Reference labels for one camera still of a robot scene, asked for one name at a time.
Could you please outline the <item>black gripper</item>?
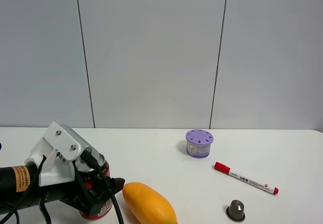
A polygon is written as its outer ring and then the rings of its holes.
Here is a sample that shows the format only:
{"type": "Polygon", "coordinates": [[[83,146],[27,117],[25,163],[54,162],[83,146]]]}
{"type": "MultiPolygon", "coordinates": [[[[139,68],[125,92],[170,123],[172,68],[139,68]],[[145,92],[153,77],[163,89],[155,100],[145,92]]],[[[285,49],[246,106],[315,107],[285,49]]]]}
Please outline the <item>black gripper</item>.
{"type": "MultiPolygon", "coordinates": [[[[106,176],[106,184],[111,191],[122,191],[125,179],[111,178],[106,176]]],[[[74,209],[84,212],[87,216],[92,216],[100,212],[101,207],[109,200],[105,187],[99,190],[99,196],[95,197],[85,186],[80,172],[72,182],[62,183],[58,186],[58,191],[62,194],[60,199],[63,203],[74,209]]]]}

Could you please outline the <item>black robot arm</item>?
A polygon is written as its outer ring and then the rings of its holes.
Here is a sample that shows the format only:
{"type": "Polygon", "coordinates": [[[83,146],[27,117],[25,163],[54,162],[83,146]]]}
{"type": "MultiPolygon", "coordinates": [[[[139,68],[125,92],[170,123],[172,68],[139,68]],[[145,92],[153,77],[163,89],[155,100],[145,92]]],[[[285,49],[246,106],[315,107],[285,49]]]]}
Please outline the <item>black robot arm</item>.
{"type": "Polygon", "coordinates": [[[101,166],[107,183],[95,170],[76,174],[75,180],[61,184],[31,186],[36,176],[34,164],[1,168],[1,214],[9,213],[15,206],[18,210],[37,206],[41,202],[60,201],[78,211],[86,218],[98,217],[111,195],[123,189],[123,178],[110,178],[109,165],[101,166]]]}

